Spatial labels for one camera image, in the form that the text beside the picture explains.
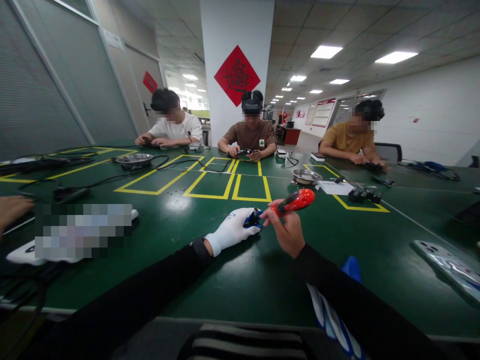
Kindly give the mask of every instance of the screwdriver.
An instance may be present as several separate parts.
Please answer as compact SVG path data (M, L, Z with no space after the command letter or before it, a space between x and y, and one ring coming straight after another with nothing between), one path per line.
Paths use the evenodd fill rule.
M315 193L310 189L304 188L291 193L286 197L285 200L271 209L275 212L275 214L281 217L285 213L306 208L308 205L313 203L314 200Z

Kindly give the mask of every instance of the hand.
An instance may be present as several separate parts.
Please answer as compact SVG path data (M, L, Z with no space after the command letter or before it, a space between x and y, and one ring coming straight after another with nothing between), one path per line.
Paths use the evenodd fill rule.
M157 137L156 139L153 139L153 141L151 142L152 145L155 145L157 147L159 146L169 146L168 143L169 143L170 140L164 138L164 137Z
M220 224L217 231L205 236L213 249L214 257L217 257L222 250L236 245L260 231L260 228L256 226L244 227L245 221L253 211L253 207L243 207L232 211Z
M229 147L228 148L228 153L230 154L230 156L232 158L236 157L237 156L237 152L240 151L240 146L232 146L232 147Z
M351 154L350 156L350 161L354 164L357 165L363 165L365 164L368 160L365 156L361 154Z
M282 224L277 214L270 208L281 203L283 199L272 201L268 204L269 208L260 215L261 219L266 219L263 226L267 227L270 223L275 229L276 239L281 249L296 259L302 249L305 247L305 239L302 234L302 223L300 216L296 212L287 212L283 215L285 224Z
M23 196L0 197L0 236L15 220L34 207L30 198Z
M147 136L144 136L144 135L140 135L135 139L135 144L138 146L145 146L147 144L150 144L151 142L152 141Z
M263 151L255 150L251 154L247 154L246 157L253 160L253 161L258 161L260 159L263 159L264 153L263 153Z

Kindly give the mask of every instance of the red sign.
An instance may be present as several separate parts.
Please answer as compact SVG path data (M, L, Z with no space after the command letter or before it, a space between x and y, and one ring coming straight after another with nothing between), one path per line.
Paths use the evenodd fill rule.
M330 103L334 103L335 102L335 98L333 99L328 99L328 100L323 100L323 101L319 101L318 102L318 105L325 105L325 104L330 104Z
M247 90L252 91L260 83L260 78L238 45L214 78L236 107L242 103L242 94Z
M145 71L145 77L143 78L143 85L146 86L148 90L153 94L155 90L157 90L157 82L154 80L152 75L149 74L148 71Z

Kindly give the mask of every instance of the black sleeve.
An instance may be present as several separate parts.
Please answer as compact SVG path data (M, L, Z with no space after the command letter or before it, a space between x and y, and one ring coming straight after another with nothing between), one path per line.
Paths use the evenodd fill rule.
M372 359L447 359L411 322L308 244L295 263Z
M58 323L23 359L106 358L158 316L205 267L193 247L183 247Z

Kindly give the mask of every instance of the green table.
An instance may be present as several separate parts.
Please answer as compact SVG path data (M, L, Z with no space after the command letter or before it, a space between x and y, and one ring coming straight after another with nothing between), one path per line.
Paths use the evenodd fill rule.
M64 186L82 186L124 174L108 159L136 150L119 146L95 151L99 152L97 161L81 168L0 178L1 194L13 195L20 182L33 179L57 176ZM217 148L193 154L182 149L141 151L167 155L170 161L199 159L215 170L228 161ZM296 158L297 166L273 156L260 163L232 160L226 168L229 173L203 171L198 162L187 162L93 188L84 203L132 204L139 212L140 224L129 246L109 250L108 258L85 259L70 266L49 288L46 309L79 309L123 279L214 231L231 210L265 208L270 200L285 198L297 189L291 183L295 168L308 167L325 180L343 174L373 184L370 171L348 162L328 158L321 164L307 154L296 154ZM433 242L473 265L480 261L478 233L451 220L480 200L472 193L480 184L480 171L463 168L457 172L460 182L395 166L387 175L395 180L395 186L384 189L381 205L356 205L346 196L320 190L314 203L299 214L309 244L339 267L348 256L356 256L362 283L427 335L477 342L480 307L454 289L411 245L413 240ZM36 186L37 192L49 194L53 185ZM33 237L33 225L7 235L0 255L4 259ZM3 261L1 266L5 271L13 265ZM272 227L222 253L161 315L316 327L307 287L280 249Z

